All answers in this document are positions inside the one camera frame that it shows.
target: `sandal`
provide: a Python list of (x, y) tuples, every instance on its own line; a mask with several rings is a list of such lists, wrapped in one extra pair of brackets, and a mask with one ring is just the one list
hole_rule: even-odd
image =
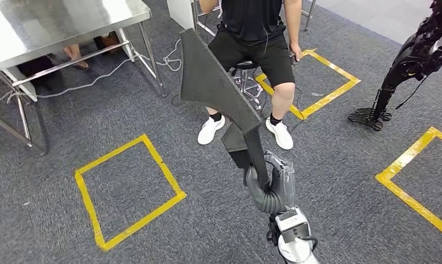
[(75, 69), (80, 70), (82, 72), (84, 72), (90, 68), (90, 66), (86, 62), (76, 63), (76, 64), (72, 65), (72, 67), (74, 67)]

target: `black t-shirt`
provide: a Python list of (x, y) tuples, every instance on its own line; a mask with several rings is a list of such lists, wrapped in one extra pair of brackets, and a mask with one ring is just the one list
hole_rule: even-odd
[(282, 0), (222, 0), (223, 23), (243, 41), (263, 42), (284, 32), (282, 5)]

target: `stainless steel tabletop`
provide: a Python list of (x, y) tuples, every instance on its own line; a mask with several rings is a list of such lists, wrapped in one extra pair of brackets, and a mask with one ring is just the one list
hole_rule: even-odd
[(142, 0), (0, 0), (0, 70), (150, 17)]

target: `black shorts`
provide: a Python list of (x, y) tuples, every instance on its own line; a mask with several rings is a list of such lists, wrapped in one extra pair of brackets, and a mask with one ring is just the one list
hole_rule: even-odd
[(251, 44), (235, 37), (223, 25), (218, 25), (218, 33), (208, 47), (226, 71), (247, 59), (260, 65), (272, 87), (285, 82), (295, 83), (283, 33), (268, 40), (268, 43)]

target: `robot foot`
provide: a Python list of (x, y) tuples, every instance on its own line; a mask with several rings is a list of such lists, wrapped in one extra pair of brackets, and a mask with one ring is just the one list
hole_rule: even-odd
[(383, 128), (383, 123), (388, 122), (391, 120), (391, 114), (387, 113), (386, 111), (383, 111), (383, 113), (380, 114), (377, 121), (373, 120), (373, 108), (359, 108), (355, 111), (355, 113), (350, 114), (348, 119), (355, 123), (361, 123), (364, 125), (367, 125), (375, 131), (381, 131)]

